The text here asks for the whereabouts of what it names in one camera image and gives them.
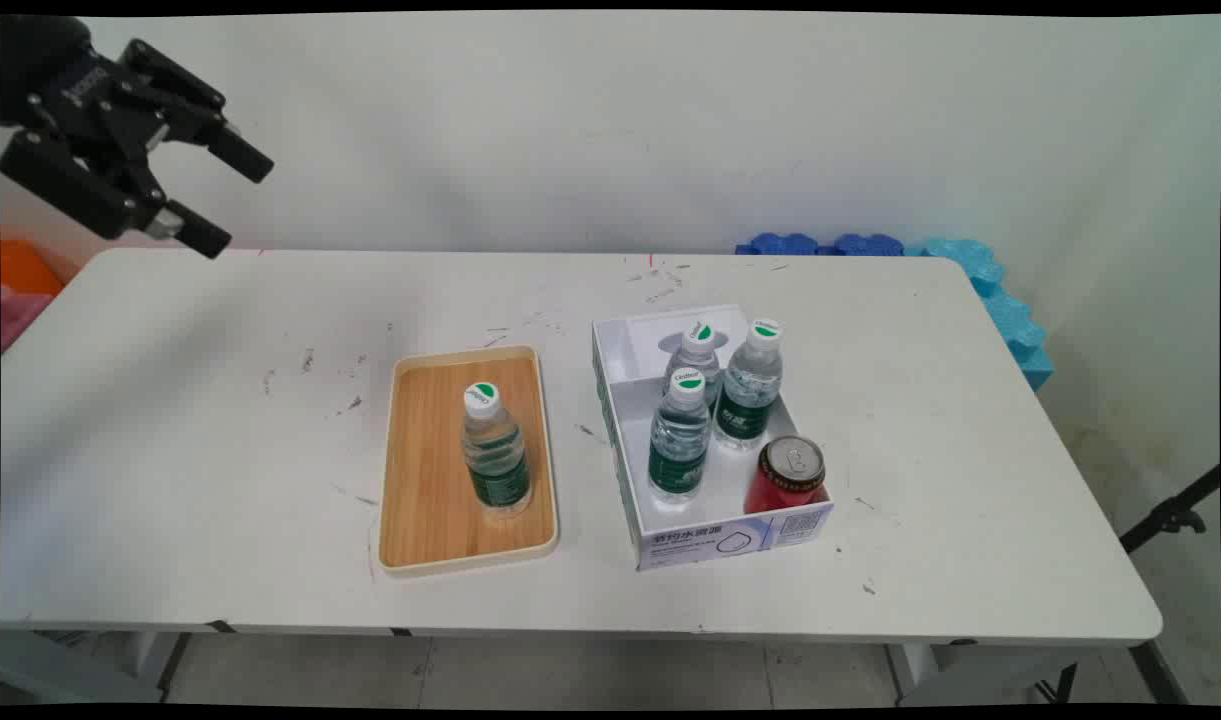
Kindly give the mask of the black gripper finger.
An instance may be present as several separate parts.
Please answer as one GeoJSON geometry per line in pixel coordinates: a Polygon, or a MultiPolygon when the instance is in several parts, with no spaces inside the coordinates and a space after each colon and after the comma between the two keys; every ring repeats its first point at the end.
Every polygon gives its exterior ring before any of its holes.
{"type": "Polygon", "coordinates": [[[272,172],[275,161],[245,142],[223,113],[226,99],[217,88],[139,38],[129,41],[116,63],[125,73],[114,87],[114,101],[161,120],[168,127],[165,142],[203,146],[254,183],[272,172]]]}
{"type": "Polygon", "coordinates": [[[121,240],[131,231],[154,240],[177,240],[208,259],[230,247],[232,236],[161,187],[125,190],[85,168],[61,142],[34,129],[16,132],[0,157],[2,176],[20,183],[67,218],[101,237],[121,240]]]}

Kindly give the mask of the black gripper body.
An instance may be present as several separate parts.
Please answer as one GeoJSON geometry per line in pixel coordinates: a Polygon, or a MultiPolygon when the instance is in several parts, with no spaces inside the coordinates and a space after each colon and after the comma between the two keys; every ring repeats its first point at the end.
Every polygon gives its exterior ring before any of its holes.
{"type": "Polygon", "coordinates": [[[122,85],[144,83],[144,50],[133,40],[104,55],[72,15],[0,15],[0,151],[29,135],[110,143],[103,120],[114,111],[134,132],[131,146],[148,153],[149,115],[122,96],[122,85]]]}

